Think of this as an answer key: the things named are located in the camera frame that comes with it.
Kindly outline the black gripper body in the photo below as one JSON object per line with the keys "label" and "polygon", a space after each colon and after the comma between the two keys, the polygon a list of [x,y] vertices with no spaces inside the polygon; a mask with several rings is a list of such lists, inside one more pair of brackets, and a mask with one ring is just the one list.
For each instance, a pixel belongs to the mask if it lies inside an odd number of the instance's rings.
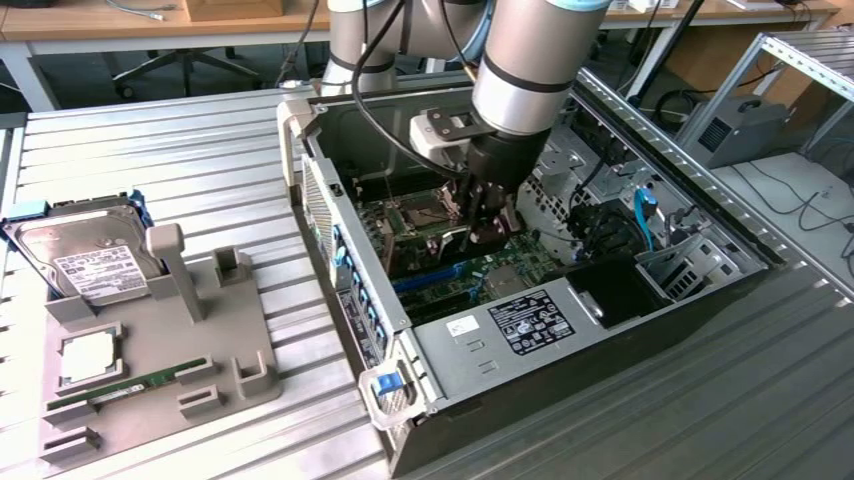
{"label": "black gripper body", "polygon": [[522,136],[496,131],[471,139],[468,172],[486,201],[503,201],[518,192],[534,170],[550,134],[550,129]]}

